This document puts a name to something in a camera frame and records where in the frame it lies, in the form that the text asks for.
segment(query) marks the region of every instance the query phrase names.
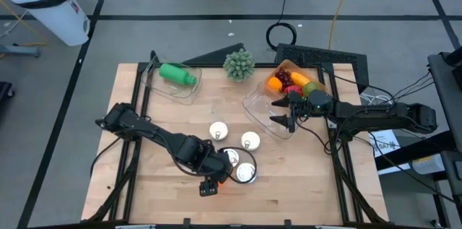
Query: trash can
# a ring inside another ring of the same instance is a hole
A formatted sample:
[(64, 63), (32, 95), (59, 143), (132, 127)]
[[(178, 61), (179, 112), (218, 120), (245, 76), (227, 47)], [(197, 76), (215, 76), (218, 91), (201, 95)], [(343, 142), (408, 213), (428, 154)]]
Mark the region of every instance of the trash can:
[(68, 46), (88, 40), (90, 21), (76, 0), (11, 0), (26, 8)]

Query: concrete floor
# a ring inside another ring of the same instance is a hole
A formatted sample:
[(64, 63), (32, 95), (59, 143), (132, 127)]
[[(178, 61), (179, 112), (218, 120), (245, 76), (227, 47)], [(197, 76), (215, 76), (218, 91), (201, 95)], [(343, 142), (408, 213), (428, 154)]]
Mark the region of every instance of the concrete floor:
[[(77, 0), (91, 15), (98, 0)], [(104, 0), (89, 48), (67, 47), (39, 22), (28, 20), (47, 38), (39, 59), (7, 56), (0, 59), (0, 80), (12, 82), (17, 96), (0, 122), (0, 223), (15, 228), (51, 136), (79, 53), (85, 54), (82, 70), (29, 226), (78, 222), (90, 180), (101, 130), (94, 120), (108, 107), (110, 91), (120, 63), (146, 61), (156, 50), (161, 61), (184, 61), (242, 42), (257, 61), (273, 61), (275, 53), (265, 41), (266, 28), (275, 20), (162, 20), (159, 15), (278, 15), (283, 0)], [(447, 15), (462, 15), (462, 0), (439, 0)], [(332, 15), (339, 0), (287, 0), (285, 14)], [(24, 10), (11, 4), (16, 13)], [(345, 0), (342, 15), (364, 15), (336, 23), (332, 49), (367, 55), (370, 84), (396, 92), (426, 73), (427, 56), (454, 49), (439, 20), (422, 17), (438, 12), (432, 0)], [(0, 33), (13, 22), (0, 7)], [(370, 15), (381, 18), (371, 20)], [(297, 27), (297, 44), (327, 48), (330, 20), (287, 21)], [(462, 37), (462, 22), (450, 25)], [(275, 29), (271, 39), (289, 43), (286, 30)], [(19, 25), (2, 44), (30, 43), (39, 39)], [(438, 131), (445, 131), (443, 110), (436, 90), (426, 90), (402, 101), (420, 102), (437, 110)], [(431, 195), (403, 174), (381, 177), (390, 219), (400, 225), (428, 226), (437, 217)]]

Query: green plant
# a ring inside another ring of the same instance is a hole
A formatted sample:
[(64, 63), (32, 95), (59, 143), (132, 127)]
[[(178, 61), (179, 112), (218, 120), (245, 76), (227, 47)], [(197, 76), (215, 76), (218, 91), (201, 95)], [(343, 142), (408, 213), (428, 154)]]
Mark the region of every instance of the green plant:
[(255, 69), (255, 60), (250, 52), (240, 49), (239, 52), (234, 52), (226, 56), (223, 68), (227, 72), (228, 78), (234, 82), (242, 82), (253, 74)]

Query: clear plastic container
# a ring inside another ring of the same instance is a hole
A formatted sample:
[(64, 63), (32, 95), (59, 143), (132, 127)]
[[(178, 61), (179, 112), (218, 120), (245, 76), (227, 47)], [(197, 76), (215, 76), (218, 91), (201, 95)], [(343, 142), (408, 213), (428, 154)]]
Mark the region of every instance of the clear plastic container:
[[(198, 67), (189, 67), (180, 63), (169, 64), (188, 71), (190, 75), (193, 75), (197, 78), (197, 83), (194, 86), (180, 85), (161, 77), (159, 75), (158, 63), (155, 63), (155, 59), (152, 59), (146, 67), (146, 70), (144, 70), (141, 76), (141, 82), (146, 86), (152, 88), (152, 90), (155, 93), (165, 98), (174, 100), (175, 102), (179, 102), (185, 105), (193, 104), (194, 100), (196, 99), (199, 88), (202, 86), (202, 70)], [(149, 82), (147, 78), (151, 73), (152, 79)]]
[(274, 74), (276, 74), (280, 68), (291, 73), (297, 72), (307, 77), (311, 82), (316, 83), (319, 89), (327, 91), (326, 86), (321, 84), (318, 78), (311, 76), (306, 70), (301, 69), (296, 64), (292, 63), (292, 61), (286, 59), (280, 63), (264, 81), (259, 83), (254, 91), (249, 92), (243, 100), (244, 113), (275, 140), (289, 139), (292, 136), (289, 129), (269, 119), (270, 116), (283, 116), (284, 114), (290, 116), (288, 107), (271, 105), (275, 100), (283, 98), (285, 94), (277, 92), (267, 86), (268, 80), (274, 77)]
[(289, 139), (292, 136), (289, 130), (269, 119), (269, 116), (290, 114), (289, 108), (271, 105), (272, 102), (278, 99), (281, 99), (281, 95), (278, 92), (266, 89), (266, 83), (261, 82), (254, 91), (245, 96), (243, 100), (244, 113), (271, 138), (275, 140)]

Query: orange part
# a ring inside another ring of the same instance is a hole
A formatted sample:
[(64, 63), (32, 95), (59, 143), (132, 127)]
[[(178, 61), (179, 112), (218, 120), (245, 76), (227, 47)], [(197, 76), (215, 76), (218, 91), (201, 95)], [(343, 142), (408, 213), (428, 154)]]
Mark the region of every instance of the orange part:
[(282, 82), (277, 77), (272, 77), (268, 80), (268, 86), (273, 90), (280, 91), (282, 89)]

